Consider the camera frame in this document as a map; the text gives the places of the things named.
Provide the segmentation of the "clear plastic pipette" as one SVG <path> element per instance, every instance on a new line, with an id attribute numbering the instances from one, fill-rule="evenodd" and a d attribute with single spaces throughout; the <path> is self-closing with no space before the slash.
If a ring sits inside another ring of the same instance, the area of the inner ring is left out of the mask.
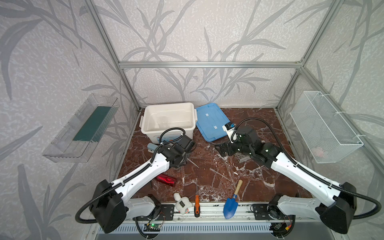
<path id="1" fill-rule="evenodd" d="M 217 172 L 216 170 L 214 170 L 214 169 L 212 169 L 212 168 L 210 168 L 210 171 L 214 172 L 215 174 L 218 174 L 219 176 L 223 177 L 224 179 L 228 180 L 228 181 L 231 182 L 231 183 L 233 182 L 232 179 L 227 178 L 226 176 L 224 176 L 223 174 Z"/>

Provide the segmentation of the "white plastic bin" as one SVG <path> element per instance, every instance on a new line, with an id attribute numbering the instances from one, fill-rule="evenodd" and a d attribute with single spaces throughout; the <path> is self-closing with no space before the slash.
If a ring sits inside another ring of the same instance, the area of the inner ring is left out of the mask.
<path id="1" fill-rule="evenodd" d="M 152 143 L 160 143 L 160 135 L 170 128 L 182 128 L 192 139 L 198 117 L 192 103 L 150 105 L 140 119 L 141 132 Z"/>

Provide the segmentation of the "clear acrylic test tube rack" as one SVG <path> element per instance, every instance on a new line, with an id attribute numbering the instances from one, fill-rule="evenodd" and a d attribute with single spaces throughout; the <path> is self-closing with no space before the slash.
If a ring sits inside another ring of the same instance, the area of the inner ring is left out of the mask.
<path id="1" fill-rule="evenodd" d="M 248 161 L 248 160 L 251 160 L 251 158 L 250 158 L 249 156 L 243 156 L 243 155 L 241 155 L 241 156 L 239 157 L 239 162 L 240 162 L 240 163 L 244 163 L 244 162 L 246 162 L 246 161 Z"/>

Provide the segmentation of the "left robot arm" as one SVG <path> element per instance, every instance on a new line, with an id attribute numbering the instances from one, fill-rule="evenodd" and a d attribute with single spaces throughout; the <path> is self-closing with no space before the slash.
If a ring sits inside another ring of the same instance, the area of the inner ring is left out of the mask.
<path id="1" fill-rule="evenodd" d="M 158 175 L 170 168 L 185 165 L 195 145 L 186 135 L 174 143 L 163 142 L 155 148 L 148 161 L 132 172 L 111 183 L 101 181 L 96 186 L 93 195 L 95 201 L 89 205 L 89 210 L 104 233 L 113 232 L 126 219 L 159 215 L 161 204 L 155 197 L 132 197 Z"/>

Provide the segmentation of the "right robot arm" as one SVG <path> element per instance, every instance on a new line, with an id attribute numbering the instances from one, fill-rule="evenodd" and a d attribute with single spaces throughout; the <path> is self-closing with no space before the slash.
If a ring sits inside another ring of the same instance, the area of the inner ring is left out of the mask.
<path id="1" fill-rule="evenodd" d="M 283 215 L 305 217 L 320 220 L 339 234 L 348 233 L 357 208 L 356 197 L 332 188 L 333 182 L 329 179 L 300 163 L 294 163 L 282 148 L 272 143 L 263 143 L 254 129 L 245 126 L 236 131 L 232 122 L 223 125 L 222 129 L 229 141 L 215 148 L 223 157 L 236 153 L 248 155 L 312 194 L 310 199 L 277 194 L 269 202 L 268 211 L 272 218 L 279 219 Z"/>

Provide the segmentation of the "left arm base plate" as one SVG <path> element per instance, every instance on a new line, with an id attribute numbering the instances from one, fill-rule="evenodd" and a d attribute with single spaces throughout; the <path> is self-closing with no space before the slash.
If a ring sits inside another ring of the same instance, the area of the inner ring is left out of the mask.
<path id="1" fill-rule="evenodd" d="M 138 221 L 172 221 L 175 213 L 174 204 L 164 204 L 155 208 L 149 216 L 136 217 Z"/>

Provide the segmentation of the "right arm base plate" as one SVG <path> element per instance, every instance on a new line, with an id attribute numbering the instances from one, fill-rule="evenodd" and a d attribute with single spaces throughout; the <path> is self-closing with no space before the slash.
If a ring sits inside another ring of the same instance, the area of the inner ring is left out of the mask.
<path id="1" fill-rule="evenodd" d="M 250 207 L 254 214 L 255 220 L 291 220 L 296 217 L 294 215 L 284 215 L 276 206 L 269 204 L 252 204 Z"/>

